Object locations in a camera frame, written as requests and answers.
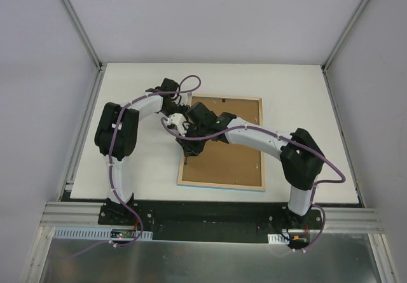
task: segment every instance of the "white table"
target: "white table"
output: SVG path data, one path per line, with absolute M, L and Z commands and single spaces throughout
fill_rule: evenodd
M 358 202 L 333 108 L 319 66 L 242 64 L 108 64 L 74 181 L 71 198 L 104 199 L 109 186 L 107 169 L 93 143 L 104 104 L 123 104 L 159 86 L 163 78 L 180 82 L 199 75 L 197 93 L 261 97 L 263 124 L 270 130 L 307 129 L 325 156 L 345 174 L 344 184 L 323 184 L 315 201 Z M 191 79 L 183 88 L 192 88 Z M 130 156 L 136 199 L 287 202 L 290 185 L 279 161 L 265 155 L 266 191 L 206 189 L 177 185 L 181 147 L 151 115 L 139 124 L 137 144 Z M 319 179 L 337 179 L 327 166 Z

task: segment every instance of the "reflective metal floor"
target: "reflective metal floor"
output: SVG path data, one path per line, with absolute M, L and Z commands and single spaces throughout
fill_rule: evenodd
M 59 256 L 95 241 L 54 239 Z M 139 242 L 113 249 L 102 244 L 73 259 L 49 254 L 41 281 L 48 282 L 381 282 L 367 235 L 329 235 L 305 254 L 283 245 Z

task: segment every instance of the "brown board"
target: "brown board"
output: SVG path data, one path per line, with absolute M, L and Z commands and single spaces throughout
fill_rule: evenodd
M 223 112 L 233 113 L 250 123 L 263 125 L 260 98 L 194 95 L 191 105 L 196 102 L 202 102 L 218 116 Z M 203 152 L 188 157 L 186 165 L 181 155 L 178 184 L 265 191 L 264 154 L 243 145 L 207 141 Z

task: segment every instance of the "wall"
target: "wall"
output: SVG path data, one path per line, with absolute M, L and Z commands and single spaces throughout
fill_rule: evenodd
M 0 281 L 19 282 L 95 69 L 59 0 L 0 0 Z
M 71 0 L 104 62 L 322 64 L 359 0 Z
M 328 71 L 362 192 L 407 277 L 407 0 L 372 0 Z

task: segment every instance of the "wooden frame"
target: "wooden frame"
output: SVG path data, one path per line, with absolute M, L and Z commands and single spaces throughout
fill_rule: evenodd
M 259 107 L 259 126 L 263 126 L 263 104 L 260 97 L 237 97 L 237 96 L 229 96 L 229 95 L 207 95 L 207 94 L 196 94 L 193 97 L 207 97 L 207 98 L 217 98 L 217 99 L 233 99 L 233 100 L 256 100 L 258 101 Z M 181 186 L 197 186 L 197 187 L 204 187 L 204 188 L 223 188 L 223 189 L 231 189 L 231 190 L 246 190 L 246 191 L 265 191 L 266 184 L 265 184 L 265 156 L 264 152 L 260 151 L 260 166 L 261 166 L 261 185 L 260 186 L 247 186 L 247 185 L 240 185 L 240 184 L 219 184 L 219 183 L 202 183 L 197 181 L 186 181 L 183 180 L 183 173 L 184 173 L 184 155 L 181 154 L 181 160 L 179 162 L 179 172 L 178 172 L 178 181 L 177 184 Z

